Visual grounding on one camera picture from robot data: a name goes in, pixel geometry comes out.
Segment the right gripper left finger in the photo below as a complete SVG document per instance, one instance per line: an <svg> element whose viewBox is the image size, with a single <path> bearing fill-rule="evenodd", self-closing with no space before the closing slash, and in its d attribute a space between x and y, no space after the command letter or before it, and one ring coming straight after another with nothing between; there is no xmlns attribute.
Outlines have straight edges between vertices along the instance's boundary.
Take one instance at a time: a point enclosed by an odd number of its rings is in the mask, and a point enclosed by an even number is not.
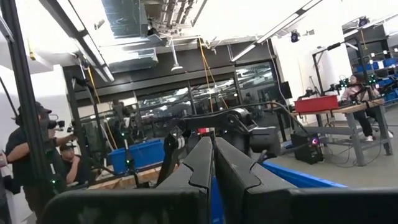
<svg viewBox="0 0 398 224"><path fill-rule="evenodd" d="M212 161L211 138L203 137L178 169L157 187L171 193L162 200L165 205L156 216L157 223L211 223Z"/></svg>

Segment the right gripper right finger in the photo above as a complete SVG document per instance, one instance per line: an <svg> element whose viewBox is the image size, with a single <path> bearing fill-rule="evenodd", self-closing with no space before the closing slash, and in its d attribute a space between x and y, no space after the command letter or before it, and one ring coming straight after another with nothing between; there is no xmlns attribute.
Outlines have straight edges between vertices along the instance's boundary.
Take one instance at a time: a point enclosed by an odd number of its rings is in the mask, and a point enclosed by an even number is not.
<svg viewBox="0 0 398 224"><path fill-rule="evenodd" d="M216 138L216 179L226 223L292 223L289 190L295 186Z"/></svg>

